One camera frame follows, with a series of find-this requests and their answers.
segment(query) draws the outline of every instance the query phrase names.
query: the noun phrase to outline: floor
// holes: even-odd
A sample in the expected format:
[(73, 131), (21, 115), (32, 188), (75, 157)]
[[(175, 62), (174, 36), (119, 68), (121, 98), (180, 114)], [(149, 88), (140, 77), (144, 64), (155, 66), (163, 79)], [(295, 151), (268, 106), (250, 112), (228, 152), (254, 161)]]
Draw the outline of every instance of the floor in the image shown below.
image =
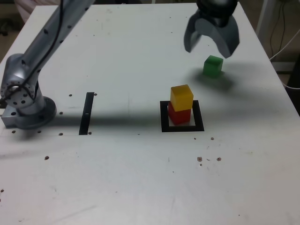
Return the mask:
[[(150, 0), (142, 0), (144, 3), (150, 3)], [(195, 2), (195, 0), (156, 0), (156, 3), (181, 3), (181, 2)], [(243, 9), (246, 12), (249, 21), (255, 30), (257, 27), (260, 11), (263, 5), (263, 0), (240, 0), (240, 3)], [(278, 10), (281, 4), (281, 0), (277, 0), (275, 12), (273, 14), (273, 19), (268, 31), (268, 37), (266, 38), (263, 47), (269, 57), (272, 56), (270, 49), (270, 37), (274, 25), (278, 19)], [(15, 38), (18, 36), (20, 28), (22, 27), (22, 19), (18, 14), (15, 6), (13, 4), (0, 4), (0, 19), (1, 18), (11, 18), (16, 26), (14, 30), (9, 32), (9, 35), (4, 37), (0, 35), (0, 61), (4, 58), (7, 51), (13, 44)], [(285, 36), (283, 39), (283, 46), (294, 36), (294, 34), (300, 28), (300, 3), (297, 0), (289, 0), (289, 2), (285, 6)], [(272, 44), (275, 52), (277, 52), (281, 38), (283, 33), (284, 23), (283, 17), (279, 20), (277, 28), (274, 31)], [(298, 35), (294, 41), (280, 54), (276, 57), (275, 61), (296, 61), (299, 53), (300, 53), (300, 35)], [(286, 81), (288, 80), (287, 75), (282, 76)]]

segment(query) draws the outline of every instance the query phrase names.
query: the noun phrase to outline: wire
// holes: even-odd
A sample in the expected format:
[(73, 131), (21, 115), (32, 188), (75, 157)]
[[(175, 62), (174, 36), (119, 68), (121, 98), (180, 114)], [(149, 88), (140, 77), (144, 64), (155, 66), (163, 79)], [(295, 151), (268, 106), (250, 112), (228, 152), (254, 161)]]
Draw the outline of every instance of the wire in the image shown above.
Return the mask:
[(284, 87), (286, 87), (286, 88), (288, 88), (288, 89), (300, 90), (300, 88), (292, 88), (292, 87), (287, 86), (287, 85), (284, 84), (283, 82), (281, 82), (281, 83), (282, 83), (282, 85), (283, 85)]
[(294, 40), (294, 38), (299, 34), (299, 32), (300, 32), (300, 29), (297, 31), (297, 33), (294, 35), (294, 37), (292, 37), (292, 39), (279, 52), (277, 52), (275, 55), (273, 55), (271, 58), (269, 58), (269, 60), (272, 60), (279, 53), (281, 53)]
[(40, 65), (43, 63), (43, 61), (48, 57), (48, 55), (50, 54), (50, 52), (52, 51), (52, 49), (54, 48), (56, 42), (57, 42), (57, 39), (60, 35), (60, 30), (61, 30), (61, 27), (62, 27), (62, 21), (63, 21), (63, 0), (60, 0), (60, 21), (59, 21), (59, 26), (58, 26), (58, 30), (57, 30), (57, 33), (56, 33), (56, 36), (55, 36), (55, 39), (52, 43), (52, 45), (50, 46), (49, 50), (46, 52), (46, 54), (43, 56), (43, 58), (38, 62), (38, 64), (36, 65), (36, 67), (34, 67), (34, 69), (32, 70), (32, 72), (29, 74), (29, 76), (24, 80), (24, 82), (21, 84), (21, 85), (17, 85), (17, 84), (12, 84), (12, 85), (9, 85), (7, 87), (7, 89), (11, 88), (11, 87), (14, 87), (14, 86), (18, 86), (18, 88), (16, 88), (14, 91), (10, 92), (10, 94), (8, 96), (5, 96), (5, 98), (3, 99), (0, 99), (0, 105), (6, 101), (7, 99), (10, 99), (16, 92), (20, 91), (24, 86), (25, 84), (30, 80), (30, 78), (33, 76), (33, 74), (36, 72), (36, 70), (40, 67)]
[(276, 23), (274, 25), (274, 28), (272, 30), (271, 37), (270, 37), (270, 48), (271, 48), (272, 55), (274, 54), (273, 47), (272, 47), (272, 38), (273, 38), (273, 35), (274, 35), (274, 32), (275, 32), (275, 29), (276, 29), (276, 27), (277, 27), (277, 25), (279, 23), (279, 20), (280, 20), (280, 11), (281, 11), (282, 6), (283, 6), (283, 3), (281, 2), (280, 6), (279, 6), (279, 10), (278, 10), (278, 19), (277, 19), (277, 21), (276, 21)]
[(288, 2), (288, 0), (283, 3), (283, 6), (281, 8), (282, 9), (282, 16), (283, 16), (283, 32), (282, 32), (281, 42), (280, 42), (280, 46), (279, 46), (278, 52), (281, 50), (282, 42), (283, 42), (283, 39), (284, 39), (284, 36), (285, 36), (285, 4), (287, 2)]
[[(299, 34), (300, 32), (300, 29), (297, 31), (297, 33), (294, 35), (294, 37), (292, 37), (292, 39), (275, 55), (273, 55), (270, 60), (272, 60), (273, 58), (275, 58), (279, 53), (281, 53), (292, 41), (293, 39)], [(300, 90), (300, 88), (292, 88), (292, 87), (289, 87), (287, 85), (285, 85), (283, 82), (281, 82), (283, 86), (285, 86), (286, 88), (289, 88), (289, 89), (292, 89), (292, 90)]]

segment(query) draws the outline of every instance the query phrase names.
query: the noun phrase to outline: table surface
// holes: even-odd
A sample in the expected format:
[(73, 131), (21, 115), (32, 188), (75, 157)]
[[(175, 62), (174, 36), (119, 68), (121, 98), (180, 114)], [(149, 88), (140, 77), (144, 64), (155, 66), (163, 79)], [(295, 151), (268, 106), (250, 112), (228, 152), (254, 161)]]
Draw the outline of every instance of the table surface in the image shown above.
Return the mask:
[[(37, 7), (5, 59), (23, 53), (54, 10)], [(221, 79), (204, 79), (204, 61), (221, 55), (208, 37), (184, 50), (195, 11), (88, 10), (40, 74), (63, 114), (39, 134), (0, 123), (0, 224), (300, 224), (299, 116), (240, 4), (240, 45)], [(205, 131), (162, 133), (159, 101), (182, 84)], [(92, 135), (78, 135), (87, 92), (97, 93)]]

